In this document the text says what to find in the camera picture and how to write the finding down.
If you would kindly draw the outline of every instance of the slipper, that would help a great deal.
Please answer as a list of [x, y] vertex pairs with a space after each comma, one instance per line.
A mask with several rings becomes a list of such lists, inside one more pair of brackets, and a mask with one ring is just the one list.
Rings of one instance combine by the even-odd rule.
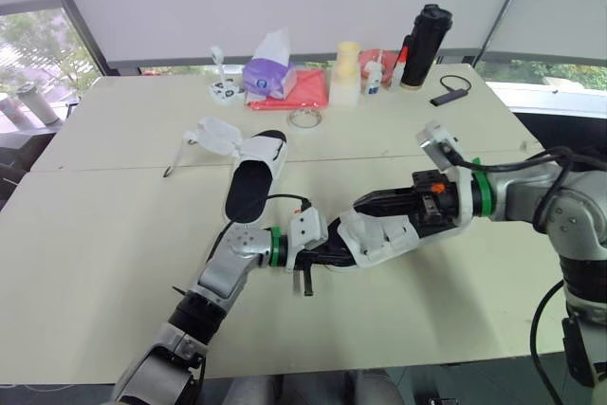
[[234, 164], [226, 199], [226, 216], [235, 223], [259, 220], [270, 195], [272, 183], [283, 169], [286, 137], [278, 130], [267, 130], [245, 139]]
[[222, 156], [234, 156], [234, 171], [225, 215], [234, 222], [250, 224], [259, 220], [286, 159], [286, 136], [267, 130], [243, 139], [240, 130], [216, 118], [202, 118], [196, 132], [187, 132], [184, 141], [198, 143]]

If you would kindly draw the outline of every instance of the plastic bottle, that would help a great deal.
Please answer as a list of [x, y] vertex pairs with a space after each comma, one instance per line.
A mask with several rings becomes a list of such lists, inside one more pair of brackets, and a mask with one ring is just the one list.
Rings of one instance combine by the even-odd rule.
[[405, 64], [407, 63], [408, 53], [409, 48], [407, 46], [403, 46], [400, 49], [400, 53], [398, 53], [398, 59], [396, 60], [395, 69], [392, 72], [392, 78], [390, 79], [391, 90], [395, 90], [400, 87], [400, 79], [402, 78], [403, 71], [405, 71]]
[[383, 76], [383, 65], [381, 64], [382, 55], [383, 51], [380, 50], [377, 60], [369, 61], [367, 62], [367, 65], [364, 66], [364, 69], [369, 72], [367, 83], [364, 86], [364, 95], [375, 95], [377, 92], [379, 92], [381, 78]]
[[356, 106], [360, 98], [360, 46], [355, 42], [338, 44], [338, 58], [331, 72], [329, 104]]

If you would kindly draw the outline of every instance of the clear plastic container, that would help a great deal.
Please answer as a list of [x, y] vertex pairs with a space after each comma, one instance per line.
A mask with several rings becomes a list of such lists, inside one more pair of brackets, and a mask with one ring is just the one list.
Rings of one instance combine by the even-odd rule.
[[356, 42], [338, 44], [338, 58], [331, 72], [329, 105], [355, 106], [360, 98], [360, 46]]

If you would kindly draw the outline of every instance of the thermos lid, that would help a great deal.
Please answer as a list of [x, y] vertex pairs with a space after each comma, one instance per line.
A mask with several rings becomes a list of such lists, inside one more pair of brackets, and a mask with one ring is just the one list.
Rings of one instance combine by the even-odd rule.
[[424, 9], [415, 18], [415, 25], [420, 25], [424, 28], [449, 30], [453, 24], [452, 17], [453, 15], [450, 11], [441, 9], [436, 4], [428, 4], [424, 6]]
[[32, 94], [36, 92], [38, 89], [36, 88], [36, 84], [34, 83], [25, 83], [21, 87], [19, 87], [16, 91], [17, 95], [26, 95]]

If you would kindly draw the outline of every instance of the green ring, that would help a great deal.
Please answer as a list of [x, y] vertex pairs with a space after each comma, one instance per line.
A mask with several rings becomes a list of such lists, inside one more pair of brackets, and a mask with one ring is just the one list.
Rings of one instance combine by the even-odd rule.
[[279, 246], [281, 240], [281, 227], [270, 228], [272, 232], [272, 253], [269, 258], [269, 265], [272, 267], [278, 266]]
[[[477, 157], [472, 163], [480, 165], [481, 159]], [[487, 173], [484, 171], [474, 171], [472, 174], [474, 175], [481, 192], [481, 217], [489, 217], [493, 214], [493, 193], [491, 192], [491, 186], [487, 179]]]

